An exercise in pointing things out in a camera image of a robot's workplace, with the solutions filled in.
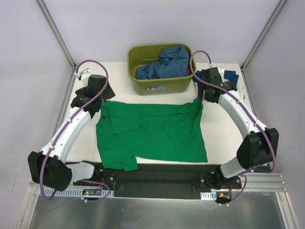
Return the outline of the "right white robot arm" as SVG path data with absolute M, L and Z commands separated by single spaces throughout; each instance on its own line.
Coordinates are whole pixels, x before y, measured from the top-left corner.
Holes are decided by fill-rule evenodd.
M 275 128 L 268 128 L 249 110 L 236 86 L 223 81 L 217 67 L 197 71 L 197 97 L 220 105 L 233 120 L 243 138 L 236 156 L 216 167 L 204 182 L 214 189 L 226 188 L 237 176 L 258 170 L 259 166 L 274 163 L 279 140 Z

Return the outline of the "green t shirt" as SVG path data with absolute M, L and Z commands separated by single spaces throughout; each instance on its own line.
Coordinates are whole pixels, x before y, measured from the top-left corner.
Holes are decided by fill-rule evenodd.
M 126 104 L 107 101 L 96 125 L 105 168 L 134 171 L 137 158 L 206 163 L 201 131 L 203 103 Z

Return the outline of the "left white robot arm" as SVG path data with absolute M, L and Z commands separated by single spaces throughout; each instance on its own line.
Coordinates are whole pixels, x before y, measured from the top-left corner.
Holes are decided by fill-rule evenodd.
M 89 161 L 66 164 L 68 154 L 83 128 L 107 100 L 115 96 L 106 76 L 92 74 L 87 85 L 78 89 L 71 107 L 58 131 L 40 152 L 32 151 L 28 164 L 32 181 L 57 191 L 69 184 L 85 180 L 95 186 L 100 182 L 99 169 Z

